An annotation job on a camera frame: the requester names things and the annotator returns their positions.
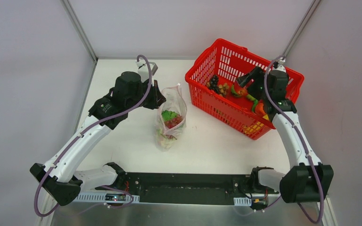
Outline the green lettuce leaf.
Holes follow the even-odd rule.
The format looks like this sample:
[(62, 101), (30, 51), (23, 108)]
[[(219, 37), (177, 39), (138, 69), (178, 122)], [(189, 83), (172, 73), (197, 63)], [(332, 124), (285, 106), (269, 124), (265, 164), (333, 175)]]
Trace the green lettuce leaf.
[(168, 149), (176, 138), (173, 135), (165, 135), (164, 129), (172, 129), (177, 126), (182, 121), (182, 117), (178, 113), (169, 110), (162, 111), (161, 116), (164, 120), (164, 128), (160, 128), (158, 131), (158, 141), (163, 148)]

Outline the orange fruit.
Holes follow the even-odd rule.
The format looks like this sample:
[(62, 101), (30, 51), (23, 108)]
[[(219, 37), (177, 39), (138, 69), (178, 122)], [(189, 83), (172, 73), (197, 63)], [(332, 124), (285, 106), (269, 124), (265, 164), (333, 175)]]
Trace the orange fruit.
[(259, 117), (264, 117), (267, 113), (264, 110), (264, 104), (263, 102), (259, 102), (256, 106), (255, 106), (255, 110), (254, 110), (255, 114), (258, 115)]

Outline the clear zip top bag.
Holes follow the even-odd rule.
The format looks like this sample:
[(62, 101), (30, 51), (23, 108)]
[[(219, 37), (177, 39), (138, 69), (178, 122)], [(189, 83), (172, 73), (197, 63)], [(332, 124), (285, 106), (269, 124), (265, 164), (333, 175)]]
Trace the clear zip top bag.
[(186, 128), (187, 104), (179, 83), (163, 89), (162, 94), (166, 101), (157, 111), (155, 139), (158, 148), (168, 151)]

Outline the red grape bunch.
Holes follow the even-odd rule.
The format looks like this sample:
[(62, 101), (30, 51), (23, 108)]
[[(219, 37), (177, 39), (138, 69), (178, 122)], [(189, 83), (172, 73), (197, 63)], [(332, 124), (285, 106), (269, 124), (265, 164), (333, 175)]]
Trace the red grape bunch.
[(167, 128), (169, 128), (169, 129), (171, 129), (171, 128), (174, 128), (174, 127), (176, 127), (177, 125), (181, 124), (182, 121), (183, 121), (183, 117), (178, 115), (178, 116), (176, 116), (176, 117), (174, 117), (174, 118), (172, 118), (172, 119), (167, 120), (167, 121), (165, 122), (165, 126), (166, 126)]

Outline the red apple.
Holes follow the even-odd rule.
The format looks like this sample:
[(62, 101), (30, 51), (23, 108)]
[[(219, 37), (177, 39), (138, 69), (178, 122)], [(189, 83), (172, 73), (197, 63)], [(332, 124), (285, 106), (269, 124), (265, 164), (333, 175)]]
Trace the red apple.
[(236, 97), (246, 97), (248, 95), (248, 91), (245, 88), (237, 88), (235, 92)]

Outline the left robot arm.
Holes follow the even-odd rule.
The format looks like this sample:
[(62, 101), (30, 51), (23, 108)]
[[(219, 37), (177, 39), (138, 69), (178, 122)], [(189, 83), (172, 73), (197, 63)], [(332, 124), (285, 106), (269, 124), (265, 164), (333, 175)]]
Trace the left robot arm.
[(60, 206), (71, 203), (79, 193), (101, 186), (113, 190), (124, 187), (124, 170), (115, 163), (101, 168), (78, 171), (90, 151), (135, 108), (158, 109), (165, 102), (157, 80), (141, 78), (138, 73), (123, 72), (114, 87), (90, 108), (82, 126), (71, 140), (44, 164), (35, 163), (31, 174)]

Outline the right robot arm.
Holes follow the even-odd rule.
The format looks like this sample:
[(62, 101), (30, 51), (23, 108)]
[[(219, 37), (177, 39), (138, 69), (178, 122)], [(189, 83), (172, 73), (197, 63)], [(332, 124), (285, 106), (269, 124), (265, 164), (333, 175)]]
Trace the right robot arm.
[(326, 196), (334, 171), (324, 165), (310, 147), (299, 123), (297, 109), (287, 98), (289, 75), (278, 68), (265, 73), (260, 67), (236, 79), (243, 88), (264, 104), (263, 110), (281, 137), (288, 155), (287, 174), (269, 167), (256, 167), (249, 179), (249, 188), (260, 193), (266, 188), (279, 191), (286, 203), (320, 202)]

